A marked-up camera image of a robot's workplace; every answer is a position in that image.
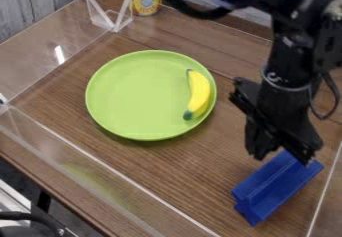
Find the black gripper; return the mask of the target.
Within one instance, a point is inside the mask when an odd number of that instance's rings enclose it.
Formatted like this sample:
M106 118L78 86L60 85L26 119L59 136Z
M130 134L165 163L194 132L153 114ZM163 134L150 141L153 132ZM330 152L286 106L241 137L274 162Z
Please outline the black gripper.
M285 86L284 80L276 71L268 69L262 70L261 83L237 78L230 100L246 114L247 153L262 161L284 146L301 164L308 165L316 157L316 151L324 146L309 119L309 111L313 111L318 119L325 120L337 109L333 107L329 113L321 114L314 109L314 96L322 82L330 87L336 100L340 100L340 91L328 71L317 72L297 87Z

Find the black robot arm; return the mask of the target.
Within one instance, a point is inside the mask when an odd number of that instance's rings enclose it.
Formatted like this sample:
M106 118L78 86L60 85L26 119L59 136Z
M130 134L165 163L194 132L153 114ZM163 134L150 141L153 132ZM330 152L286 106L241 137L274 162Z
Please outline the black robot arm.
M245 146L258 160L285 148L309 164L324 141L310 122L325 120L314 99L322 85L336 97L330 71L342 67L342 0L214 0L202 11L186 0L166 0L183 14L205 20L253 7L272 16L274 41L260 83L238 77L230 101L246 114Z

